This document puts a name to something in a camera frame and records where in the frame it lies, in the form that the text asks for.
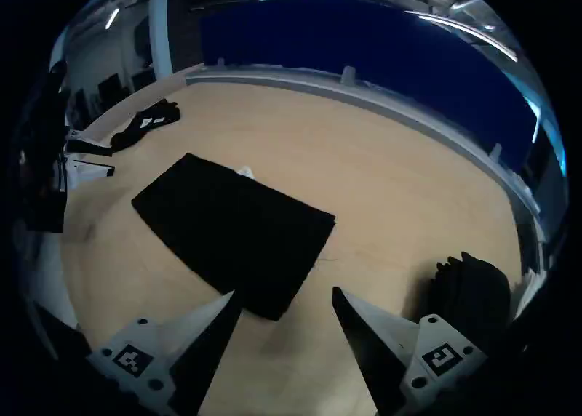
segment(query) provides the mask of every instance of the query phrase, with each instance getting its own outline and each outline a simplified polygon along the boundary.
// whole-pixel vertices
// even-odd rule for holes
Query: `black garment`
[[[503,272],[490,263],[461,253],[448,258],[428,293],[428,312],[436,313],[487,353],[509,321],[511,289]]]
[[[143,111],[138,111],[129,126],[111,138],[111,148],[114,152],[121,151],[136,144],[152,129],[171,124],[180,120],[180,109],[177,103],[168,103],[163,99]]]
[[[133,200],[192,271],[277,320],[314,266],[335,216],[232,169],[186,154]]]

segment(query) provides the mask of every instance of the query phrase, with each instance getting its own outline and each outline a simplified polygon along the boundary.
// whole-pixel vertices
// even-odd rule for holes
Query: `blue partition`
[[[202,21],[204,62],[270,64],[341,73],[414,99],[466,128],[518,170],[536,118],[523,96],[455,34],[400,9],[357,0],[243,4]]]

